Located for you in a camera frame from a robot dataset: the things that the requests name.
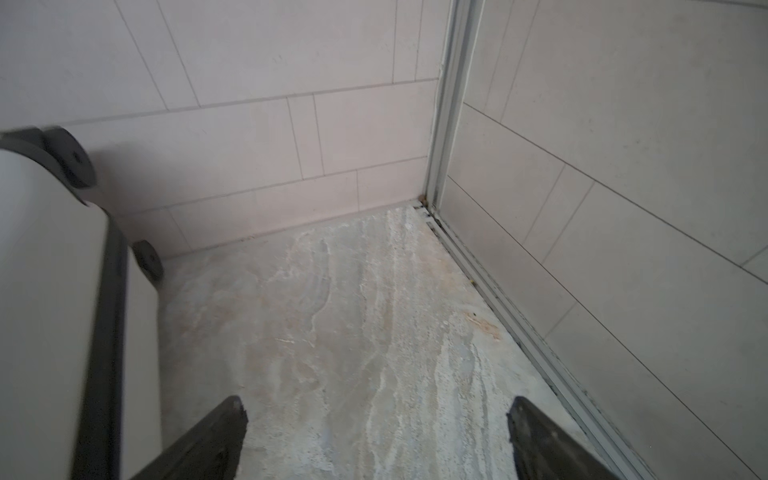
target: grout line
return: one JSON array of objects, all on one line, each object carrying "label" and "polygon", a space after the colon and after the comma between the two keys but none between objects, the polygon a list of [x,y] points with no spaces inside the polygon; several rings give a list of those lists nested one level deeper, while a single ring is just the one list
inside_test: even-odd
[{"label": "grout line", "polygon": [[395,52],[397,50],[397,4],[400,0],[395,0],[395,32],[392,34],[392,83],[395,83]]},{"label": "grout line", "polygon": [[128,30],[128,34],[131,36],[131,40],[134,41],[134,47],[136,47],[136,51],[138,52],[139,57],[141,57],[141,61],[144,63],[144,67],[147,68],[147,73],[149,74],[149,78],[152,79],[152,84],[154,85],[155,90],[157,90],[157,96],[160,97],[160,101],[163,102],[163,106],[167,110],[168,104],[165,103],[165,98],[163,98],[163,94],[160,92],[160,87],[157,86],[157,82],[154,80],[154,75],[152,75],[152,70],[149,69],[149,65],[147,64],[147,61],[144,60],[144,54],[141,53],[139,44],[136,43],[136,38],[134,37],[134,33],[131,31],[131,27],[129,27],[128,22],[125,21],[125,15],[123,15],[123,11],[120,10],[120,5],[118,5],[118,0],[112,0],[112,3],[114,3],[115,8],[118,10],[118,13],[120,14],[120,18],[123,19],[123,23],[125,24],[126,30]]},{"label": "grout line", "polygon": [[385,164],[372,165],[370,167],[350,168],[349,170],[341,170],[341,171],[333,172],[333,173],[327,174],[327,175],[324,174],[324,175],[318,175],[316,177],[300,178],[298,180],[291,180],[291,181],[287,181],[287,182],[282,182],[280,184],[264,185],[263,187],[247,188],[245,190],[238,190],[236,192],[228,192],[226,194],[211,195],[210,197],[196,198],[194,200],[185,200],[183,202],[177,202],[175,204],[162,205],[160,207],[145,208],[144,210],[137,210],[135,212],[128,212],[126,214],[119,214],[119,215],[117,215],[117,217],[122,218],[122,217],[130,217],[132,215],[146,214],[148,212],[154,212],[154,211],[157,211],[157,210],[163,210],[165,208],[170,209],[170,208],[173,208],[173,207],[180,207],[182,205],[196,204],[197,202],[202,202],[202,201],[205,201],[205,200],[215,200],[217,198],[231,197],[233,195],[239,195],[239,194],[247,194],[248,192],[255,192],[257,190],[265,190],[267,188],[272,188],[272,187],[284,187],[286,185],[298,184],[299,182],[304,182],[304,181],[309,181],[309,180],[317,180],[319,178],[335,177],[336,175],[343,175],[343,174],[348,174],[348,173],[351,173],[351,172],[357,172],[358,170],[368,170],[370,168],[384,167],[385,165],[401,164],[403,162],[407,162],[407,161],[411,161],[411,160],[417,160],[419,158],[425,158],[425,157],[422,155],[421,157],[406,158],[406,159],[403,159],[403,160],[395,160],[395,161],[391,161],[391,162],[388,162],[388,163],[385,163]]},{"label": "grout line", "polygon": [[547,254],[544,255],[544,258],[541,259],[541,264],[542,265],[544,264],[544,262],[547,261],[547,257],[549,257],[549,254],[552,253],[552,250],[554,250],[554,246],[557,245],[558,242],[560,241],[560,237],[563,236],[563,232],[565,232],[565,229],[568,228],[568,225],[571,224],[571,220],[573,220],[574,217],[576,216],[576,212],[578,212],[578,209],[581,208],[581,204],[584,203],[584,200],[587,200],[587,195],[589,195],[589,192],[592,191],[592,187],[594,187],[594,185],[596,183],[597,183],[596,181],[594,181],[594,180],[592,181],[592,185],[589,186],[589,189],[587,190],[587,193],[584,194],[584,196],[581,198],[581,201],[576,206],[576,210],[574,210],[574,213],[572,213],[571,216],[568,218],[568,221],[565,222],[565,226],[563,227],[563,230],[560,230],[560,233],[558,233],[558,237],[554,239],[554,243],[552,244],[551,247],[549,247],[549,250],[547,250]]},{"label": "grout line", "polygon": [[[491,218],[491,220],[493,220],[493,221],[494,221],[494,222],[495,222],[497,225],[499,225],[499,227],[500,227],[500,228],[501,228],[501,229],[502,229],[502,230],[503,230],[503,231],[504,231],[504,232],[505,232],[507,235],[509,235],[509,237],[510,237],[510,238],[512,238],[512,239],[513,239],[513,241],[514,241],[515,243],[517,243],[517,245],[520,245],[520,242],[518,242],[517,240],[515,240],[515,238],[514,238],[514,237],[513,237],[513,236],[512,236],[512,235],[511,235],[511,234],[510,234],[510,233],[509,233],[509,232],[508,232],[508,231],[507,231],[507,230],[506,230],[506,229],[505,229],[505,228],[504,228],[504,227],[503,227],[503,226],[502,226],[502,225],[501,225],[499,222],[497,222],[497,221],[496,221],[496,219],[495,219],[495,218],[494,218],[494,217],[493,217],[491,214],[489,214],[489,213],[488,213],[488,212],[485,210],[485,208],[483,208],[483,206],[482,206],[482,205],[481,205],[481,204],[480,204],[480,203],[479,203],[477,200],[475,200],[474,198],[472,198],[472,195],[468,194],[468,193],[467,193],[467,191],[466,191],[466,190],[464,190],[464,189],[462,188],[462,186],[461,186],[461,185],[459,185],[458,183],[456,183],[456,180],[453,180],[453,179],[451,178],[451,181],[452,181],[452,182],[453,182],[453,183],[456,185],[456,187],[460,188],[460,189],[461,189],[461,191],[462,191],[462,192],[464,192],[464,193],[466,194],[466,196],[467,196],[467,197],[469,197],[469,198],[470,198],[470,199],[471,199],[473,202],[475,202],[475,203],[477,204],[477,206],[478,206],[478,207],[480,207],[480,210],[484,211],[484,212],[485,212],[485,214],[486,214],[486,215],[488,215],[488,216]],[[565,290],[566,292],[568,292],[568,294],[570,294],[572,297],[574,297],[574,298],[576,299],[576,302],[577,302],[577,303],[579,303],[579,304],[580,304],[582,307],[584,307],[584,310],[587,310],[587,312],[589,312],[589,314],[590,314],[590,315],[592,315],[592,316],[594,317],[594,319],[595,319],[595,320],[597,320],[597,322],[598,322],[598,323],[600,323],[600,325],[601,325],[601,326],[602,326],[602,327],[605,329],[605,331],[606,331],[606,332],[608,332],[608,333],[610,333],[610,334],[611,334],[611,336],[612,336],[612,337],[614,337],[614,339],[615,339],[617,342],[619,342],[619,345],[623,346],[623,347],[624,347],[624,349],[626,349],[626,350],[629,352],[629,354],[630,354],[630,355],[632,355],[632,356],[634,357],[634,359],[636,359],[636,360],[637,360],[637,361],[638,361],[638,362],[639,362],[639,363],[640,363],[640,364],[641,364],[641,365],[642,365],[642,366],[643,366],[643,367],[644,367],[644,368],[645,368],[645,369],[648,371],[648,373],[650,373],[650,374],[651,374],[651,375],[652,375],[652,376],[653,376],[653,377],[654,377],[654,378],[655,378],[655,379],[656,379],[656,380],[657,380],[657,381],[658,381],[658,382],[659,382],[659,383],[660,383],[662,386],[664,386],[664,388],[665,388],[665,389],[667,389],[667,391],[668,391],[670,394],[672,394],[672,396],[673,396],[675,399],[677,399],[677,401],[678,401],[678,402],[680,402],[680,404],[681,404],[682,406],[684,406],[684,407],[685,407],[685,408],[688,410],[688,412],[690,412],[690,414],[691,414],[691,415],[693,415],[693,416],[696,418],[696,420],[698,420],[699,422],[701,422],[701,425],[704,425],[704,428],[706,428],[707,430],[709,430],[709,431],[710,431],[710,433],[711,433],[712,435],[714,435],[716,439],[720,440],[720,442],[721,442],[723,445],[725,445],[725,447],[726,447],[728,450],[730,450],[730,452],[731,452],[731,453],[733,453],[733,455],[734,455],[736,458],[738,458],[738,459],[739,459],[739,460],[740,460],[740,461],[741,461],[741,462],[744,464],[744,466],[746,466],[746,467],[747,467],[747,468],[750,470],[750,472],[752,472],[752,473],[753,473],[753,474],[754,474],[754,475],[755,475],[757,478],[759,478],[759,477],[758,477],[758,475],[757,475],[757,474],[756,474],[756,473],[755,473],[755,472],[752,470],[752,468],[751,468],[751,467],[750,467],[750,466],[749,466],[749,465],[748,465],[748,464],[747,464],[747,463],[746,463],[744,460],[742,460],[742,458],[741,458],[741,457],[739,457],[739,456],[738,456],[738,454],[737,454],[737,453],[735,453],[735,452],[734,452],[734,451],[731,449],[731,447],[729,447],[729,446],[728,446],[728,444],[727,444],[727,443],[725,443],[725,442],[724,442],[724,441],[723,441],[723,440],[722,440],[722,439],[721,439],[721,438],[718,436],[718,434],[716,434],[716,433],[715,433],[715,432],[714,432],[714,431],[713,431],[713,430],[712,430],[712,429],[709,427],[709,425],[707,425],[707,424],[706,424],[706,423],[705,423],[705,422],[704,422],[704,421],[703,421],[701,418],[699,418],[699,416],[698,416],[698,415],[696,415],[696,413],[695,413],[693,410],[691,410],[691,409],[690,409],[690,407],[689,407],[689,406],[688,406],[688,405],[687,405],[685,402],[683,402],[683,400],[681,400],[681,399],[680,399],[680,397],[678,397],[678,396],[677,396],[677,394],[675,394],[675,392],[673,392],[673,391],[672,391],[672,389],[670,389],[670,388],[667,386],[667,384],[666,384],[666,383],[662,382],[662,381],[661,381],[661,379],[660,379],[658,376],[656,376],[656,373],[654,373],[654,372],[653,372],[651,369],[649,369],[649,368],[648,368],[648,367],[645,365],[645,363],[643,363],[643,361],[642,361],[642,360],[640,360],[640,359],[639,359],[639,358],[638,358],[638,357],[637,357],[637,356],[634,354],[634,352],[632,352],[632,350],[628,349],[628,348],[627,348],[627,346],[626,346],[626,345],[624,345],[624,343],[623,343],[621,340],[619,340],[619,339],[618,339],[618,338],[617,338],[617,337],[614,335],[614,333],[613,333],[613,332],[611,332],[611,330],[610,330],[608,327],[606,327],[606,326],[605,326],[605,325],[604,325],[604,324],[603,324],[603,323],[600,321],[600,319],[598,319],[598,318],[597,318],[597,317],[596,317],[596,316],[595,316],[595,315],[594,315],[594,314],[593,314],[593,313],[592,313],[592,312],[591,312],[591,311],[590,311],[590,310],[589,310],[589,309],[588,309],[588,308],[587,308],[587,307],[586,307],[586,306],[585,306],[583,303],[581,303],[581,302],[578,300],[578,298],[576,298],[576,296],[575,296],[573,293],[571,293],[571,291],[570,291],[569,289],[565,288],[565,285],[563,285],[563,284],[560,282],[560,280],[558,280],[558,278],[557,278],[556,276],[552,275],[552,274],[549,272],[549,270],[547,270],[547,267],[546,267],[546,266],[544,266],[543,262],[539,262],[538,260],[536,260],[536,257],[534,257],[533,255],[531,255],[531,254],[530,254],[530,253],[529,253],[529,252],[528,252],[528,251],[525,249],[525,247],[523,247],[522,245],[520,245],[520,248],[522,248],[523,250],[525,250],[525,252],[526,252],[528,255],[530,255],[530,256],[531,256],[531,258],[532,258],[533,260],[535,260],[535,262],[536,262],[536,263],[538,263],[538,264],[541,266],[541,268],[543,268],[543,269],[544,269],[544,271],[545,271],[545,272],[547,272],[547,273],[549,274],[549,276],[551,276],[551,277],[554,279],[554,281],[555,281],[555,282],[557,282],[557,283],[558,283],[558,285],[560,285],[561,287],[563,287],[563,290]]]},{"label": "grout line", "polygon": [[531,17],[531,23],[528,25],[528,33],[525,35],[525,43],[523,43],[523,49],[520,51],[520,58],[518,59],[518,64],[515,65],[515,74],[512,76],[512,85],[510,85],[509,91],[507,92],[507,99],[504,102],[504,110],[502,110],[501,118],[504,117],[504,112],[507,111],[509,98],[512,96],[512,88],[515,87],[515,81],[518,79],[520,64],[523,62],[523,57],[525,56],[525,47],[528,47],[528,39],[531,37],[531,32],[533,31],[533,22],[536,20],[536,14],[538,14],[539,5],[541,5],[541,0],[538,0],[538,2],[536,3],[536,9],[533,11],[533,17]]},{"label": "grout line", "polygon": [[[392,161],[392,162],[387,162],[385,164],[369,165],[368,167],[359,167],[359,168],[356,168],[354,170],[370,170],[370,169],[376,168],[376,167],[384,167],[385,165],[402,164],[402,163],[405,163],[407,161],[419,160],[421,158],[427,158],[427,156],[426,155],[421,155],[419,157],[403,158],[402,160],[395,160],[395,161]],[[350,171],[352,171],[352,170],[342,170],[342,171],[337,172],[337,173],[344,174],[344,173],[350,172]]]},{"label": "grout line", "polygon": [[699,245],[701,245],[702,247],[706,248],[707,250],[709,250],[710,252],[714,253],[715,255],[717,255],[718,257],[722,258],[723,260],[727,261],[727,262],[728,262],[728,263],[730,263],[731,265],[734,265],[734,266],[737,266],[737,267],[739,267],[741,270],[743,270],[743,271],[747,272],[749,275],[751,275],[751,276],[755,277],[755,278],[756,278],[756,279],[758,279],[760,282],[762,282],[762,283],[765,283],[765,284],[768,284],[768,281],[765,281],[765,280],[763,280],[762,278],[760,278],[759,276],[757,276],[757,275],[755,275],[754,273],[750,272],[749,270],[746,270],[746,269],[744,269],[744,268],[743,268],[741,265],[739,265],[738,263],[734,262],[734,261],[733,261],[733,260],[731,260],[730,258],[726,257],[726,256],[725,256],[725,255],[723,255],[722,253],[718,252],[718,251],[717,251],[717,250],[715,250],[714,248],[712,248],[712,247],[709,247],[709,246],[705,245],[704,243],[701,243],[701,241],[699,241],[699,240],[698,240],[698,239],[696,239],[695,237],[693,237],[693,236],[691,236],[690,234],[688,234],[688,233],[686,233],[686,232],[682,231],[680,228],[678,228],[678,227],[675,227],[675,226],[674,226],[672,223],[669,223],[669,222],[668,222],[668,221],[666,221],[665,219],[663,219],[663,218],[659,217],[658,215],[656,215],[655,213],[651,212],[650,210],[648,210],[647,208],[643,207],[642,205],[638,204],[637,202],[635,202],[635,201],[633,201],[633,200],[631,200],[631,199],[629,199],[629,198],[625,197],[624,195],[620,194],[619,192],[617,192],[617,191],[616,191],[616,190],[614,190],[613,188],[609,187],[608,185],[604,184],[603,182],[599,181],[599,180],[598,180],[598,179],[596,179],[595,177],[592,177],[590,174],[586,173],[586,172],[585,172],[585,171],[583,171],[581,168],[579,168],[579,167],[576,167],[575,165],[573,165],[573,164],[571,164],[571,163],[569,163],[569,162],[567,162],[567,161],[563,160],[562,158],[558,157],[557,155],[553,154],[552,152],[550,152],[550,151],[549,151],[549,150],[547,150],[546,148],[543,148],[541,145],[539,145],[539,144],[536,144],[536,143],[535,143],[535,142],[533,142],[533,141],[530,141],[530,140],[529,140],[529,139],[527,139],[526,137],[523,137],[523,136],[522,136],[522,135],[520,135],[518,132],[516,132],[516,131],[512,130],[510,127],[507,127],[506,125],[504,125],[502,122],[500,122],[500,121],[496,121],[494,118],[491,118],[491,117],[489,117],[488,115],[484,114],[483,112],[481,112],[481,111],[480,111],[480,110],[478,110],[477,108],[475,108],[475,107],[472,107],[470,104],[468,104],[468,103],[464,102],[464,105],[466,105],[467,107],[470,107],[472,110],[474,110],[474,111],[478,112],[480,115],[482,115],[483,117],[486,117],[486,118],[487,118],[487,119],[489,119],[490,121],[493,121],[493,122],[495,122],[496,124],[499,124],[499,125],[501,125],[501,126],[502,126],[502,127],[504,127],[505,129],[509,130],[509,131],[510,131],[510,132],[512,132],[513,134],[515,134],[515,135],[517,135],[518,137],[522,138],[523,140],[527,141],[529,144],[533,145],[534,147],[536,147],[536,148],[539,148],[539,149],[541,149],[542,151],[545,151],[545,152],[547,152],[547,153],[548,153],[548,154],[550,154],[552,157],[555,157],[555,158],[557,158],[559,161],[561,161],[561,162],[565,163],[566,165],[568,165],[569,167],[573,168],[574,170],[576,170],[576,171],[577,171],[577,172],[579,172],[580,174],[583,174],[585,177],[589,177],[589,178],[591,178],[591,179],[592,179],[592,180],[593,180],[593,181],[594,181],[596,184],[600,184],[600,185],[602,185],[603,187],[605,187],[605,188],[607,188],[608,190],[612,191],[613,193],[615,193],[615,194],[616,194],[616,195],[618,195],[619,197],[621,197],[621,198],[625,199],[627,202],[629,202],[629,203],[633,204],[635,207],[637,207],[637,208],[641,209],[641,210],[642,210],[643,212],[645,212],[646,214],[649,214],[649,215],[651,215],[651,216],[652,216],[653,218],[655,218],[656,220],[659,220],[660,222],[664,223],[665,225],[668,225],[669,227],[672,227],[672,228],[674,228],[674,229],[675,229],[675,230],[677,230],[678,232],[682,233],[682,234],[683,234],[683,235],[685,235],[686,237],[690,238],[691,240],[693,240],[694,242],[698,243]]},{"label": "grout line", "polygon": [[764,246],[763,248],[761,248],[760,250],[758,250],[758,251],[757,251],[757,253],[755,253],[754,255],[752,255],[750,258],[748,258],[748,259],[744,260],[744,263],[742,263],[742,264],[741,264],[741,266],[742,266],[742,267],[744,267],[745,265],[747,265],[747,264],[748,264],[749,262],[751,262],[752,260],[755,260],[755,258],[756,258],[757,256],[759,256],[759,255],[760,255],[762,252],[766,251],[766,249],[768,249],[768,245],[766,245],[766,246]]},{"label": "grout line", "polygon": [[523,243],[525,243],[525,241],[528,239],[528,235],[530,235],[531,232],[533,231],[533,226],[536,224],[536,221],[538,220],[539,216],[541,216],[541,212],[544,210],[544,205],[546,205],[547,202],[549,201],[549,197],[551,197],[552,192],[554,192],[554,187],[558,184],[558,181],[560,180],[560,176],[563,174],[563,170],[565,170],[565,163],[563,163],[563,166],[560,168],[560,173],[558,173],[558,177],[554,179],[552,188],[549,189],[549,193],[547,193],[547,197],[544,199],[544,203],[541,204],[541,208],[538,209],[536,218],[533,219],[533,223],[531,223],[531,227],[528,228],[528,233],[526,233],[525,237],[523,237]]},{"label": "grout line", "polygon": [[194,95],[194,100],[197,102],[197,106],[200,107],[200,100],[197,98],[197,92],[194,90],[194,85],[192,85],[192,79],[190,78],[190,74],[187,71],[187,66],[184,64],[184,60],[181,58],[181,53],[179,52],[179,48],[176,45],[176,39],[174,38],[173,32],[170,31],[170,25],[168,24],[167,18],[165,18],[165,13],[163,12],[163,7],[160,6],[160,0],[155,0],[157,3],[157,8],[160,9],[160,16],[163,17],[163,22],[165,22],[165,28],[168,29],[168,36],[170,37],[170,43],[174,44],[174,48],[176,49],[176,55],[179,57],[179,62],[181,63],[181,67],[184,69],[184,74],[187,76],[187,81],[190,82],[190,89],[192,90],[192,95]]},{"label": "grout line", "polygon": [[326,174],[326,162],[323,159],[323,142],[320,140],[320,122],[317,120],[317,101],[315,94],[312,94],[312,106],[315,108],[315,128],[317,129],[317,145],[320,147],[320,166],[323,169],[323,175]]},{"label": "grout line", "polygon": [[549,329],[549,331],[546,332],[546,334],[544,334],[542,339],[546,340],[547,337],[549,336],[549,334],[554,332],[554,329],[558,328],[558,325],[560,325],[562,323],[562,321],[565,320],[565,317],[568,316],[568,314],[571,312],[571,310],[573,310],[577,305],[579,305],[579,301],[576,300],[576,297],[574,296],[574,304],[571,305],[571,308],[566,310],[565,313],[563,313],[563,316],[560,317],[560,319],[552,326],[552,328]]},{"label": "grout line", "polygon": [[357,186],[357,211],[360,211],[360,172],[355,170],[355,185]]},{"label": "grout line", "polygon": [[296,128],[293,126],[293,115],[290,113],[290,102],[286,98],[286,105],[288,106],[288,118],[290,119],[290,130],[293,133],[293,145],[296,146],[296,160],[299,162],[299,175],[304,178],[304,172],[301,169],[301,155],[299,155],[299,142],[296,141]]},{"label": "grout line", "polygon": [[757,8],[759,10],[768,10],[768,5],[760,5],[755,2],[749,2],[749,0],[744,0],[743,2],[740,2],[739,0],[699,0],[699,2],[718,3],[721,5],[735,5],[737,7],[751,7]]},{"label": "grout line", "polygon": [[179,223],[176,221],[176,217],[174,217],[174,213],[170,211],[170,208],[165,209],[168,212],[168,215],[170,215],[170,219],[174,221],[174,225],[176,225],[176,228],[179,230],[179,233],[181,233],[181,238],[184,239],[184,242],[187,244],[187,248],[190,249],[190,252],[192,251],[192,244],[189,240],[187,240],[187,236],[184,235],[184,230],[181,229],[179,226]]},{"label": "grout line", "polygon": [[498,51],[496,52],[496,63],[493,64],[493,73],[491,74],[491,82],[488,84],[488,93],[485,94],[485,101],[482,104],[483,110],[485,110],[488,107],[488,98],[491,96],[491,87],[493,86],[493,78],[496,76],[496,69],[498,68],[498,63],[502,59],[502,49],[504,48],[504,40],[506,40],[507,38],[507,31],[509,30],[509,24],[512,22],[512,9],[514,7],[515,7],[515,0],[512,0],[511,5],[509,5],[509,15],[507,15],[507,25],[504,26],[502,43],[498,46]]},{"label": "grout line", "polygon": [[145,111],[137,114],[120,114],[120,115],[108,115],[107,117],[96,117],[96,118],[86,118],[83,120],[70,120],[70,121],[60,121],[60,122],[52,122],[50,125],[59,125],[62,127],[70,127],[73,125],[83,125],[83,124],[95,124],[102,121],[112,121],[112,120],[127,120],[130,118],[142,118],[142,117],[153,117],[154,115],[162,115],[162,114],[176,114],[180,112],[185,111],[197,111],[197,110],[207,110],[209,108],[218,108],[218,107],[231,107],[234,105],[245,105],[245,104],[256,104],[261,103],[264,101],[272,101],[272,100],[279,100],[281,98],[294,98],[294,97],[304,97],[307,95],[320,95],[320,94],[332,94],[332,93],[340,93],[344,91],[358,91],[358,90],[367,90],[369,88],[379,88],[379,87],[391,87],[393,85],[406,85],[406,84],[416,84],[416,83],[422,83],[426,81],[436,81],[439,80],[439,78],[420,78],[419,80],[406,80],[406,81],[396,81],[395,83],[385,83],[385,84],[373,84],[373,85],[362,85],[359,87],[347,87],[347,88],[336,88],[333,90],[320,90],[320,91],[309,91],[304,92],[300,94],[288,94],[288,95],[276,95],[274,97],[261,97],[261,98],[248,98],[246,100],[235,100],[235,101],[227,101],[223,103],[217,103],[217,104],[205,104],[205,105],[199,105],[197,107],[182,107],[182,108],[169,108],[168,110],[155,110],[155,111]]},{"label": "grout line", "polygon": [[245,237],[236,238],[235,240],[225,240],[224,242],[212,243],[211,245],[206,245],[205,247],[197,247],[192,249],[192,251],[190,252],[176,253],[174,255],[169,255],[168,257],[163,258],[163,261],[170,260],[172,258],[184,257],[186,255],[191,255],[193,253],[200,253],[208,250],[213,250],[214,248],[218,248],[218,247],[228,247],[230,245],[234,245],[235,243],[247,242],[250,240],[255,240],[256,238],[264,238],[264,237],[268,237],[269,235],[274,235],[277,233],[300,231],[300,230],[305,230],[309,228],[323,227],[325,225],[330,224],[331,222],[335,222],[341,219],[360,218],[370,214],[374,214],[378,212],[386,212],[388,210],[393,210],[400,207],[421,206],[421,204],[418,204],[418,205],[417,204],[418,202],[416,200],[406,200],[403,202],[396,202],[394,204],[382,205],[381,207],[368,208],[363,210],[362,212],[348,212],[346,214],[334,215],[332,217],[322,218],[320,220],[311,220],[306,223],[298,223],[296,225],[291,225],[290,227],[278,227],[275,230],[267,230],[263,232],[252,233],[251,235],[246,235]]},{"label": "grout line", "polygon": [[424,20],[424,1],[422,0],[422,8],[419,12],[419,36],[416,37],[416,65],[413,67],[413,79],[417,79],[419,76],[419,47],[421,47],[422,44],[422,21]]}]

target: rust stain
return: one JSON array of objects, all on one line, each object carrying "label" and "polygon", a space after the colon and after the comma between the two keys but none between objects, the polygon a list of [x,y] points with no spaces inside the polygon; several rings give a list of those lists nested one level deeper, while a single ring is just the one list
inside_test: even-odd
[{"label": "rust stain", "polygon": [[488,320],[478,317],[477,314],[475,313],[468,313],[468,312],[464,312],[464,317],[472,325],[478,327],[480,330],[492,336],[494,339],[496,340],[501,339],[501,333],[498,331],[498,327],[496,325],[491,325],[490,323],[488,323]]}]

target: rectangular tile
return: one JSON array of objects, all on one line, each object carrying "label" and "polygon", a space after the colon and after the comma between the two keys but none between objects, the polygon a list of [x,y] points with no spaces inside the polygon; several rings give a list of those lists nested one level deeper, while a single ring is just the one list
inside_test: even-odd
[{"label": "rectangular tile", "polygon": [[116,0],[168,108],[197,106],[157,0]]},{"label": "rectangular tile", "polygon": [[119,214],[301,178],[284,99],[70,127]]},{"label": "rectangular tile", "polygon": [[320,137],[317,133],[315,98],[291,97],[288,99],[293,134],[296,135],[296,148],[299,151],[299,163],[303,178],[319,177],[323,171],[323,156],[320,153]]},{"label": "rectangular tile", "polygon": [[451,0],[423,0],[416,79],[437,78],[445,55]]},{"label": "rectangular tile", "polygon": [[563,162],[462,105],[448,175],[522,242]]},{"label": "rectangular tile", "polygon": [[327,174],[429,152],[437,81],[315,96]]},{"label": "rectangular tile", "polygon": [[427,157],[357,172],[360,210],[414,200],[424,193]]},{"label": "rectangular tile", "polygon": [[0,129],[165,109],[113,2],[7,2],[0,31]]},{"label": "rectangular tile", "polygon": [[538,3],[539,0],[515,0],[512,4],[509,25],[498,53],[493,81],[488,89],[488,101],[483,110],[496,121],[500,121],[504,115],[507,96],[512,88]]},{"label": "rectangular tile", "polygon": [[580,303],[547,344],[658,478],[757,479]]},{"label": "rectangular tile", "polygon": [[440,214],[542,337],[575,299],[450,178]]},{"label": "rectangular tile", "polygon": [[744,268],[768,282],[768,250],[763,250],[744,265]]},{"label": "rectangular tile", "polygon": [[419,29],[424,0],[397,0],[395,26],[395,61],[392,81],[416,79],[416,55],[419,52]]},{"label": "rectangular tile", "polygon": [[389,83],[396,0],[161,0],[198,100]]},{"label": "rectangular tile", "polygon": [[768,475],[768,286],[595,184],[545,267],[758,474]]},{"label": "rectangular tile", "polygon": [[211,198],[170,211],[196,250],[356,212],[356,173]]},{"label": "rectangular tile", "polygon": [[480,15],[478,34],[472,50],[472,64],[464,90],[464,101],[480,111],[485,109],[514,0],[486,0]]},{"label": "rectangular tile", "polygon": [[536,260],[544,261],[593,183],[590,177],[565,165],[523,242]]},{"label": "rectangular tile", "polygon": [[190,251],[184,235],[167,209],[118,217],[117,222],[129,242],[147,240],[161,257]]},{"label": "rectangular tile", "polygon": [[768,11],[541,0],[503,123],[742,263],[768,243]]}]

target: shower floor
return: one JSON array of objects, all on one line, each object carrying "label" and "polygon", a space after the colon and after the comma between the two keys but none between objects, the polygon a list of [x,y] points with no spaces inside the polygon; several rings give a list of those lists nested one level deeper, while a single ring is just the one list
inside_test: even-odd
[{"label": "shower floor", "polygon": [[527,396],[584,434],[413,207],[166,262],[164,444],[239,395],[238,478],[514,478]]}]

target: white plastic panel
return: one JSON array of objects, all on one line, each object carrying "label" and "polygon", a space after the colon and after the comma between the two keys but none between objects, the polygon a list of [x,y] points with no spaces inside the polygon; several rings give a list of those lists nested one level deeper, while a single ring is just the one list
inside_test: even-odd
[{"label": "white plastic panel", "polygon": [[0,151],[0,465],[69,478],[107,216]]},{"label": "white plastic panel", "polygon": [[128,255],[123,357],[123,425],[120,478],[136,475],[163,451],[157,290]]}]

